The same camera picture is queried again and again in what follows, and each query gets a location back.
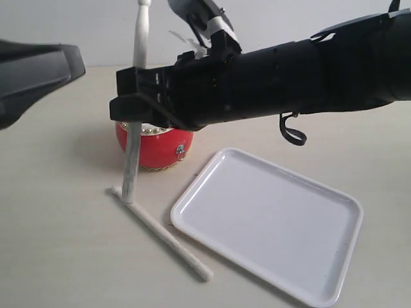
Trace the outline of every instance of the white stick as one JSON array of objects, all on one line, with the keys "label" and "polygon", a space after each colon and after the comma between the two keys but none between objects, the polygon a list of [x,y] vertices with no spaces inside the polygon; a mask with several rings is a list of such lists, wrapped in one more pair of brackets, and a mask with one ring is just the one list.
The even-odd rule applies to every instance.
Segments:
[{"label": "white stick", "polygon": [[[139,11],[136,20],[136,30],[134,36],[133,66],[146,68],[147,61],[147,41],[150,31],[150,20],[148,9],[151,0],[139,0]],[[141,123],[129,123],[126,146],[126,159],[123,174],[122,200],[125,203],[132,203],[134,199],[134,181],[138,173],[141,147]]]},{"label": "white stick", "polygon": [[[111,192],[121,200],[121,189],[112,187]],[[203,279],[209,281],[214,273],[187,248],[182,246],[160,223],[152,218],[138,203],[124,203],[147,227],[157,234],[172,250],[182,257]]]}]

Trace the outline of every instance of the white tray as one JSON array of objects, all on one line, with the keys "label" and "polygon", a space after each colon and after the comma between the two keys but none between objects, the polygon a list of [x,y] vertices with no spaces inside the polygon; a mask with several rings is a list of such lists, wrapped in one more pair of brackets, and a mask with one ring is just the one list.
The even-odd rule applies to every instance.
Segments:
[{"label": "white tray", "polygon": [[171,211],[180,231],[312,307],[338,300],[362,218],[352,197],[234,148]]}]

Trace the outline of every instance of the table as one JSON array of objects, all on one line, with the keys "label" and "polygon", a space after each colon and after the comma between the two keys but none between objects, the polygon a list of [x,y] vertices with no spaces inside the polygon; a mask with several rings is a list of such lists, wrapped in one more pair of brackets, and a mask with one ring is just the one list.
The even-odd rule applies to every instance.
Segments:
[{"label": "table", "polygon": [[278,117],[208,126],[186,159],[140,172],[138,200],[206,263],[201,283],[105,189],[124,154],[109,120],[119,67],[88,68],[0,133],[0,306],[300,307],[170,225],[170,209],[216,151],[232,146],[358,199],[363,227],[335,307],[407,307],[411,289],[411,104],[291,119],[307,144],[288,144]]}]

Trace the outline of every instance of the white wall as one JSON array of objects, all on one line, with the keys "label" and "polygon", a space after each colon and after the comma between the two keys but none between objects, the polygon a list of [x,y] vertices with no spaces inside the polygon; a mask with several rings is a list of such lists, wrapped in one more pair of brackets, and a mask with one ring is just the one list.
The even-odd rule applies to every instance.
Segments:
[{"label": "white wall", "polygon": [[[390,0],[216,0],[244,51],[306,39],[322,28],[386,12]],[[403,1],[408,7],[410,1]],[[149,64],[172,64],[187,47],[168,33],[191,34],[168,7],[152,0]],[[0,0],[0,38],[80,47],[87,65],[129,65],[137,0]]]}]

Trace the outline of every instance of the tray rim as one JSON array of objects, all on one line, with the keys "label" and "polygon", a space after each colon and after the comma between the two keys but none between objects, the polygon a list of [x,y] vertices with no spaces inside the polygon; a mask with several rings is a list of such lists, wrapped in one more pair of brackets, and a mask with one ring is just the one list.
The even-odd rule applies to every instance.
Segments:
[{"label": "tray rim", "polygon": [[[180,212],[184,209],[186,204],[182,204],[183,200],[186,198],[186,196],[193,190],[193,188],[199,183],[203,182],[203,178],[208,174],[210,167],[214,166],[216,164],[216,161],[219,160],[219,158],[224,154],[228,152],[237,152],[241,153],[242,155],[246,155],[254,160],[258,160],[262,163],[268,164],[278,170],[284,171],[285,173],[294,176],[298,179],[304,180],[305,182],[312,183],[316,186],[322,187],[325,190],[340,195],[341,197],[349,200],[352,202],[352,204],[356,207],[358,210],[358,217],[355,221],[355,226],[352,229],[353,231],[353,236],[350,238],[350,243],[349,247],[347,249],[347,253],[344,257],[344,262],[342,263],[342,270],[338,273],[338,280],[336,283],[336,288],[333,291],[333,295],[329,297],[327,300],[310,300],[309,298],[306,298],[305,296],[299,294],[298,292],[295,292],[292,288],[288,288],[284,286],[284,284],[281,283],[281,281],[273,281],[272,279],[269,279],[268,277],[265,277],[264,275],[261,275],[260,273],[256,273],[256,271],[253,268],[250,268],[247,264],[244,264],[243,262],[239,261],[238,259],[232,257],[232,255],[227,251],[228,250],[221,250],[219,247],[216,247],[213,243],[210,243],[209,241],[204,240],[202,238],[202,233],[197,231],[195,228],[191,228],[190,226],[187,226],[184,224],[184,220],[182,219],[182,216],[180,215]],[[320,183],[312,178],[309,178],[307,176],[304,176],[302,174],[296,173],[292,170],[289,170],[285,167],[279,166],[271,161],[268,161],[266,159],[263,159],[261,157],[258,157],[256,155],[253,155],[249,152],[243,151],[239,148],[234,148],[234,147],[227,147],[227,148],[222,148],[218,150],[212,158],[209,159],[209,162],[202,168],[202,170],[198,173],[198,176],[190,183],[190,185],[184,190],[184,192],[181,194],[181,196],[178,198],[178,200],[174,203],[171,213],[170,213],[170,218],[171,222],[173,223],[173,226],[179,230],[180,232],[188,235],[190,238],[194,239],[201,245],[210,248],[214,252],[216,252],[218,255],[221,255],[225,259],[227,259],[230,262],[233,262],[243,269],[249,271],[253,275],[263,279],[264,281],[268,282],[270,285],[278,288],[282,292],[291,295],[292,297],[298,299],[302,303],[305,303],[306,305],[309,305],[310,307],[316,307],[316,308],[328,308],[331,307],[332,305],[335,305],[336,302],[338,301],[340,294],[342,292],[342,287],[344,285],[345,277],[348,271],[349,263],[351,261],[351,258],[354,253],[354,248],[356,245],[356,242],[358,240],[358,235],[360,233],[360,229],[362,226],[362,221],[364,217],[364,211],[361,203],[351,195],[344,193],[342,191],[339,191],[337,189],[334,189],[326,184]]]}]

